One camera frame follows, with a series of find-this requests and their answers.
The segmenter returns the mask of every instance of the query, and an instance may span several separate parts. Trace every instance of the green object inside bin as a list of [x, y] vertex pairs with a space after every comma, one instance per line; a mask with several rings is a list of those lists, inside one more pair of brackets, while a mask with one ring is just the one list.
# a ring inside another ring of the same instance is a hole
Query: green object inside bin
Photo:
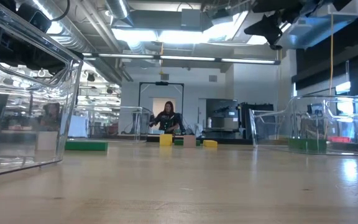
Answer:
[[326, 154], [327, 139], [289, 139], [288, 147], [293, 152]]
[[107, 151], [107, 142], [101, 141], [67, 141], [66, 150], [81, 150], [81, 151]]
[[173, 142], [174, 145], [176, 146], [182, 146], [183, 145], [183, 140], [182, 139], [176, 139]]

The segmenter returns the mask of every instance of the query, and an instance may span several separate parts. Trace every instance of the red object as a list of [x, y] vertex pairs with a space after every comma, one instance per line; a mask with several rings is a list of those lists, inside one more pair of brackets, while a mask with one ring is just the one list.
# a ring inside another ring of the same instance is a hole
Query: red object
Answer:
[[332, 142], [344, 142], [344, 143], [349, 143], [351, 141], [349, 137], [328, 137], [328, 140]]

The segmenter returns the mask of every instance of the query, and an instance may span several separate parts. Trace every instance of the clear plastic bin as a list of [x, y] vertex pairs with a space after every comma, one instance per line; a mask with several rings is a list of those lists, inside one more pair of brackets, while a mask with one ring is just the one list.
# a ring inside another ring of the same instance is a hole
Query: clear plastic bin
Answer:
[[76, 139], [105, 139], [145, 142], [152, 112], [132, 106], [75, 106], [68, 136]]
[[60, 161], [83, 62], [0, 5], [1, 30], [1, 42], [18, 38], [57, 58], [59, 67], [50, 73], [8, 65], [11, 56], [0, 52], [0, 173]]
[[358, 155], [358, 97], [299, 96], [280, 112], [250, 110], [254, 146]]

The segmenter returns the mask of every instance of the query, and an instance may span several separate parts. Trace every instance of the long dark hair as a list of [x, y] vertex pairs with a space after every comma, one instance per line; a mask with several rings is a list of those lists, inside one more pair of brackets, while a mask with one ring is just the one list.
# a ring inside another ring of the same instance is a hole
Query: long dark hair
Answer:
[[175, 114], [175, 110], [173, 109], [173, 103], [171, 101], [167, 101], [165, 104], [164, 104], [164, 113], [167, 113], [167, 111], [165, 111], [165, 106], [169, 104], [171, 106], [171, 111], [169, 112], [169, 115], [174, 115]]

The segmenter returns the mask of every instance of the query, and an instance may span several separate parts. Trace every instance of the yellow block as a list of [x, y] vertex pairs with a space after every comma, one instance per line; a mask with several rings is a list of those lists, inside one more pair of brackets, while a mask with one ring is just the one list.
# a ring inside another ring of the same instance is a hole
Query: yellow block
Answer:
[[217, 141], [204, 140], [203, 144], [204, 144], [205, 147], [218, 147], [218, 142]]
[[172, 135], [171, 134], [160, 134], [160, 146], [171, 146]]

